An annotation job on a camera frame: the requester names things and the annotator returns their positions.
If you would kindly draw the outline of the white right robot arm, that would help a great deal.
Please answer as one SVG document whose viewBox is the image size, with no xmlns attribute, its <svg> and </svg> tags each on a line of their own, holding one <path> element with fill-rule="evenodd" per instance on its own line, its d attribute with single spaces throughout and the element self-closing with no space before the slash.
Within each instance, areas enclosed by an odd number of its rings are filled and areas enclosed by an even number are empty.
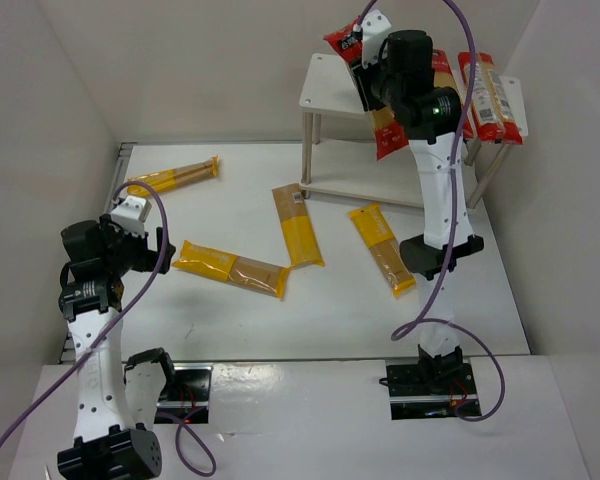
<svg viewBox="0 0 600 480">
<path fill-rule="evenodd" d="M 373 33 L 357 27 L 362 60 L 354 77 L 369 107 L 388 107 L 403 128 L 415 158 L 424 207 L 424 231 L 402 241 L 401 259 L 415 276 L 421 312 L 392 335 L 398 340 L 417 326 L 418 380 L 433 391 L 451 384 L 462 368 L 462 350 L 452 329 L 453 308 L 445 277 L 458 259 L 481 251 L 467 217 L 459 164 L 466 117 L 457 91 L 435 84 L 433 42 L 421 30 Z"/>
</svg>

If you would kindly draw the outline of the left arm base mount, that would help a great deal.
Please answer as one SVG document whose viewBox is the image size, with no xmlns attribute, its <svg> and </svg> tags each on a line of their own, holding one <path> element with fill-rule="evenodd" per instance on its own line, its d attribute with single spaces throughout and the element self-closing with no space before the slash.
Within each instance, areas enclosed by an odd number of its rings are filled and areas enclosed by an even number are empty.
<svg viewBox="0 0 600 480">
<path fill-rule="evenodd" d="M 212 365 L 176 363 L 173 380 L 162 390 L 159 413 L 168 413 L 189 424 L 207 424 L 211 394 Z"/>
</svg>

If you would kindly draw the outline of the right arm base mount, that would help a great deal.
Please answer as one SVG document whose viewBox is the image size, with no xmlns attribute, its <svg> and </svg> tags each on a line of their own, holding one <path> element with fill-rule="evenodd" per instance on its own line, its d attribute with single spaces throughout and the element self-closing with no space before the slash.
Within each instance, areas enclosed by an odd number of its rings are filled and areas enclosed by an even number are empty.
<svg viewBox="0 0 600 480">
<path fill-rule="evenodd" d="M 388 390 L 393 420 L 482 415 L 473 370 L 468 362 L 450 376 L 427 382 L 415 363 L 387 364 L 378 383 Z"/>
</svg>

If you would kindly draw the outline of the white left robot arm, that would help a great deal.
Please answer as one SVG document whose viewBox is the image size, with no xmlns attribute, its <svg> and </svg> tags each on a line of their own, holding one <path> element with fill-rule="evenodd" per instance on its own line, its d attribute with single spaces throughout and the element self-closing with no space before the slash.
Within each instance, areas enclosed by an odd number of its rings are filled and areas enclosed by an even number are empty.
<svg viewBox="0 0 600 480">
<path fill-rule="evenodd" d="M 155 479 L 162 472 L 153 431 L 156 402 L 173 375 L 162 348 L 141 352 L 123 366 L 123 276 L 168 272 L 175 248 L 164 228 L 158 250 L 148 246 L 142 221 L 123 225 L 109 214 L 61 233 L 69 257 L 61 272 L 59 308 L 75 348 L 78 412 L 73 444 L 57 455 L 65 479 Z"/>
</svg>

